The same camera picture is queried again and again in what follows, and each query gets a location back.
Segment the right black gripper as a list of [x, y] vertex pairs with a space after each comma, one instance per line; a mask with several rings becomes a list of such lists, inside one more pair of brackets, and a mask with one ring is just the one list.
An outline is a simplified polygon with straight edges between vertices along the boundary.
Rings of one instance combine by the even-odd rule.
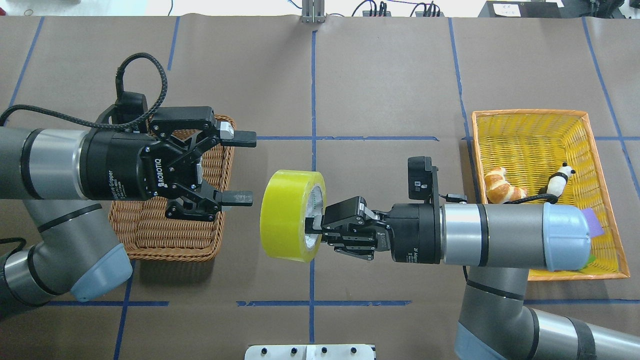
[[304, 227], [308, 245], [327, 243], [339, 255], [372, 261], [389, 251], [394, 262], [439, 264], [442, 259], [441, 210], [431, 203], [396, 203], [371, 210], [354, 196], [329, 205], [321, 227]]

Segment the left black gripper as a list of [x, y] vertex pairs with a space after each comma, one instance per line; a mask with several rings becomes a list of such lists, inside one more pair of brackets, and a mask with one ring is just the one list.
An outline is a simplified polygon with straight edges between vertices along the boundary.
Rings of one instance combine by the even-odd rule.
[[217, 145], [256, 148], [254, 131], [235, 130], [208, 106], [164, 107], [146, 132], [92, 129], [80, 148], [82, 194], [91, 200], [167, 200], [167, 218], [212, 222], [223, 207], [251, 207], [250, 190], [218, 190], [204, 180], [202, 157]]

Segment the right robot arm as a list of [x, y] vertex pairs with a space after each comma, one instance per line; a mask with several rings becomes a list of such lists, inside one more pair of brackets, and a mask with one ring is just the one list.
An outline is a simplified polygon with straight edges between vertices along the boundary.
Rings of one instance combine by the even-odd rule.
[[639, 337], [524, 304], [531, 270], [577, 271], [591, 237], [571, 205], [397, 203], [354, 197], [302, 216], [308, 235], [343, 255], [467, 267], [454, 351], [461, 360], [637, 360]]

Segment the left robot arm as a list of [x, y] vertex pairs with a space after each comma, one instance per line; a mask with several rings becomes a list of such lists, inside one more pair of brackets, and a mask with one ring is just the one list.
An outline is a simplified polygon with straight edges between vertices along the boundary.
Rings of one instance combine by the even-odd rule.
[[87, 302], [133, 273], [101, 201], [165, 198], [171, 220], [214, 222], [230, 207], [250, 207], [251, 191], [219, 190], [202, 158], [216, 146], [254, 148], [209, 106], [161, 107], [143, 114], [111, 105], [87, 130], [1, 128], [1, 198], [20, 199], [41, 235], [21, 237], [1, 257], [1, 319], [71, 293]]

